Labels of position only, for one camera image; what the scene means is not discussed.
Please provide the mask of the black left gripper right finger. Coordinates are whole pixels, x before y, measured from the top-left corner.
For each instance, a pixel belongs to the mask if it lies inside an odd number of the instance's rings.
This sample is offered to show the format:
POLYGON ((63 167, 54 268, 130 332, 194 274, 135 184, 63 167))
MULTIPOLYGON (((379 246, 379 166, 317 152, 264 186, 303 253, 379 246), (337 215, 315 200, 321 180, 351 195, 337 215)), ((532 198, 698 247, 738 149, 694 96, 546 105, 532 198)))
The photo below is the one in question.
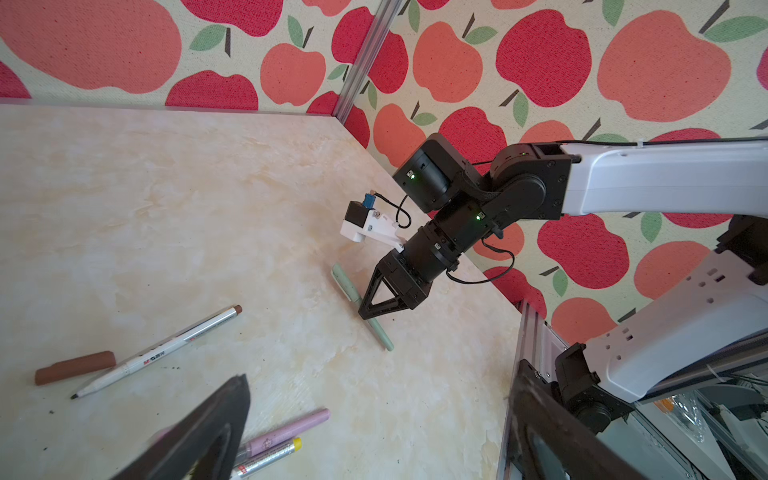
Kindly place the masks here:
POLYGON ((551 394, 533 365, 518 363, 508 397, 497 477, 642 479, 551 394))

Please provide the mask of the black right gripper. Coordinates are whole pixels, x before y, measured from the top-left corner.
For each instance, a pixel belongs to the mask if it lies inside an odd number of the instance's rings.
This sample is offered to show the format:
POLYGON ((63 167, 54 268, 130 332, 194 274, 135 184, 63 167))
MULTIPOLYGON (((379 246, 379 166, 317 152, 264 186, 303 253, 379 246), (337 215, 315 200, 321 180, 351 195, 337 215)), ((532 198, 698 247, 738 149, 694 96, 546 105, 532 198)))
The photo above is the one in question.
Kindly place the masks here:
POLYGON ((360 317, 369 320, 414 310, 429 296, 440 274, 457 268, 461 254, 437 223, 429 221, 405 243, 402 252, 389 255, 385 270, 374 269, 358 308, 360 317))

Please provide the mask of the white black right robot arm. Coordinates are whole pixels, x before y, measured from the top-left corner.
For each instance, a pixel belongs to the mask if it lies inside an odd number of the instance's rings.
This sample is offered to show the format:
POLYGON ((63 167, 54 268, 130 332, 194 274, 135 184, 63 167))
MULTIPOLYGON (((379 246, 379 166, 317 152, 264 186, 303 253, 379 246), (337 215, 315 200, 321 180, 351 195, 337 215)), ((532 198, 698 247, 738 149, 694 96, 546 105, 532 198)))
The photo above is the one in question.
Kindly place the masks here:
POLYGON ((359 304, 365 320, 416 308, 463 253, 520 220, 619 211, 731 216, 717 248, 685 279, 556 358, 553 396, 595 433, 667 377, 767 327, 763 138, 513 144, 480 174, 436 133, 394 178, 430 220, 404 239, 369 203, 348 206, 347 238, 390 246, 359 304))

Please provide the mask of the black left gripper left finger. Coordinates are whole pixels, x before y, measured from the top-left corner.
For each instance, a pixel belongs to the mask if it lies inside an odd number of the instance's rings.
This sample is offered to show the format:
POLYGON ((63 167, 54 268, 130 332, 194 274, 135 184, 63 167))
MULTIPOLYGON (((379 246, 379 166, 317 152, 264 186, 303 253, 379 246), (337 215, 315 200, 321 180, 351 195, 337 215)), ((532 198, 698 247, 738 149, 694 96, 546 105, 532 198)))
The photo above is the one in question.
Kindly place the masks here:
POLYGON ((231 377, 115 477, 228 479, 249 409, 247 377, 231 377))

